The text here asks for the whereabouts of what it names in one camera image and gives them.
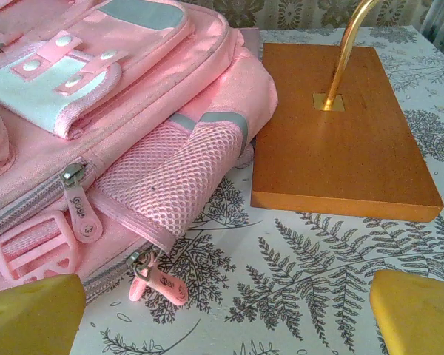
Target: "gray trim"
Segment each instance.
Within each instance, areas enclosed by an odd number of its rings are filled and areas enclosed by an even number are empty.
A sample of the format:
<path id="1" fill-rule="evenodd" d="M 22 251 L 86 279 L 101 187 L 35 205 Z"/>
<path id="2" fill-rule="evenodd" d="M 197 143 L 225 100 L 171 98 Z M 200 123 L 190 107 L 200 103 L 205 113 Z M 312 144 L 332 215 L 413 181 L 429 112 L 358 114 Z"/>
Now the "gray trim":
<path id="1" fill-rule="evenodd" d="M 243 135 L 242 147 L 240 151 L 240 153 L 242 154 L 246 146 L 246 139 L 249 135 L 249 125 L 246 122 L 245 117 L 234 112 L 208 112 L 204 113 L 204 115 L 201 118 L 201 122 L 221 122 L 221 121 L 232 122 L 233 124 L 236 124 L 237 126 L 240 127 L 240 130 L 242 131 Z"/>
<path id="2" fill-rule="evenodd" d="M 119 20 L 154 30 L 176 27 L 184 15 L 176 6 L 144 0 L 113 0 L 98 10 Z"/>
<path id="3" fill-rule="evenodd" d="M 169 120 L 175 124 L 179 124 L 181 127 L 184 127 L 189 131 L 192 131 L 195 127 L 195 122 L 181 113 L 175 113 L 169 118 Z"/>

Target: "zipper pull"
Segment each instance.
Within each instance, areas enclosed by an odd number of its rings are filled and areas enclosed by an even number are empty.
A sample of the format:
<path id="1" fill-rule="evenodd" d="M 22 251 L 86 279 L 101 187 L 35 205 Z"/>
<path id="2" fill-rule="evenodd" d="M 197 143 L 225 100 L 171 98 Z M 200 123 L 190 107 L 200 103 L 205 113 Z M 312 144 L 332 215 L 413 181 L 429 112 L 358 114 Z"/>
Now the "zipper pull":
<path id="1" fill-rule="evenodd" d="M 147 286 L 165 296 L 174 305 L 183 305 L 188 300 L 187 286 L 183 280 L 168 275 L 156 265 L 154 253 L 135 252 L 127 260 L 130 271 L 135 275 L 130 286 L 129 298 L 138 301 Z"/>
<path id="2" fill-rule="evenodd" d="M 75 163 L 68 165 L 59 177 L 69 206 L 75 238 L 82 243 L 92 243 L 101 237 L 104 227 L 79 183 L 84 173 L 84 166 Z"/>

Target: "tablecloth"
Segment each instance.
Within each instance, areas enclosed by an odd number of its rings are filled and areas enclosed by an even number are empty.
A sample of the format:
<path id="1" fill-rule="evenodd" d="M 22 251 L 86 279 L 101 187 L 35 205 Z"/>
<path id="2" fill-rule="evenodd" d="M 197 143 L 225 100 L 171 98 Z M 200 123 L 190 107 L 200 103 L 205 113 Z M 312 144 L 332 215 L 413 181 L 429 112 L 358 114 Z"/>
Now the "tablecloth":
<path id="1" fill-rule="evenodd" d="M 342 34 L 262 39 L 339 44 Z M 356 45 L 377 50 L 444 202 L 444 55 L 413 27 L 361 28 Z M 161 258 L 186 282 L 185 306 L 149 289 L 130 302 L 125 275 L 87 306 L 71 354 L 387 354 L 372 277 L 394 269 L 444 280 L 444 209 L 431 223 L 255 209 L 251 180 L 252 166 L 233 169 Z"/>

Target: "brass rod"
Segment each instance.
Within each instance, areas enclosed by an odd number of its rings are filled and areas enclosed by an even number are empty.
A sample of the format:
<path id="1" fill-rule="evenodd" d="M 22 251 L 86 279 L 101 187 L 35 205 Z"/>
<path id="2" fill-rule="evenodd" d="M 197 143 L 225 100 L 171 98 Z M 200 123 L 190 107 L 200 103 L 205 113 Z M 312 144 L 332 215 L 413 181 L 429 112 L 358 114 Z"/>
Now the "brass rod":
<path id="1" fill-rule="evenodd" d="M 357 37 L 360 25 L 369 11 L 378 3 L 379 0 L 362 0 L 355 9 L 349 24 L 343 33 L 342 42 L 340 43 L 340 55 L 335 66 L 334 78 L 324 101 L 324 110 L 330 111 L 334 104 L 337 91 L 339 89 L 342 74 L 347 67 L 352 47 L 354 46 L 355 38 Z"/>

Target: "pink backpack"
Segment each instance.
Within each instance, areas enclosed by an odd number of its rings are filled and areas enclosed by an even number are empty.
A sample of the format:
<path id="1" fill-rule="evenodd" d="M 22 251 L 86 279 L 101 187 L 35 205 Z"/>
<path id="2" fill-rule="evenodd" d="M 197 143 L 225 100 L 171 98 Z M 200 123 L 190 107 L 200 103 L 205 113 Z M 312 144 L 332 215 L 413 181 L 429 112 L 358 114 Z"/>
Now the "pink backpack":
<path id="1" fill-rule="evenodd" d="M 147 250 L 169 252 L 250 156 L 275 85 L 214 11 L 99 2 L 0 1 L 0 290 L 75 272 L 91 300 L 129 260 L 132 300 L 149 285 L 183 304 Z"/>

